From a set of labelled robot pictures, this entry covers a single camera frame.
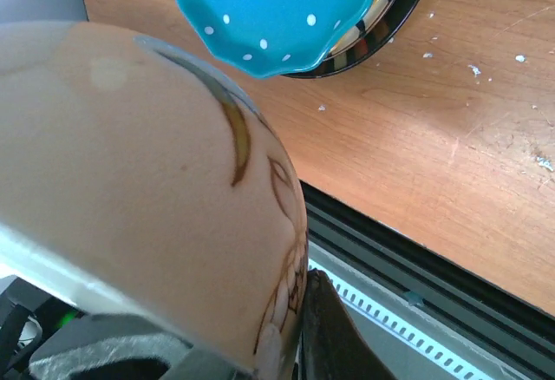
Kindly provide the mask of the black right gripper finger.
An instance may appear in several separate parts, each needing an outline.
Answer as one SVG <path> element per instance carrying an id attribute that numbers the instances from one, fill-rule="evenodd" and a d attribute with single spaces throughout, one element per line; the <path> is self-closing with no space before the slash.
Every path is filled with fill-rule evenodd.
<path id="1" fill-rule="evenodd" d="M 369 348 L 328 275 L 307 273 L 300 345 L 302 379 L 392 380 L 394 374 Z"/>

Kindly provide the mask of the cream ceramic bowl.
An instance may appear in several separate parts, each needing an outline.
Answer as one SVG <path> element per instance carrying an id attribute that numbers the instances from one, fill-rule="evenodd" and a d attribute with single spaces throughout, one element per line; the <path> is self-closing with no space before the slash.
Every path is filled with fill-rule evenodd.
<path id="1" fill-rule="evenodd" d="M 1 260 L 250 379 L 288 379 L 307 284 L 299 179 L 208 62 L 102 23 L 1 27 Z"/>

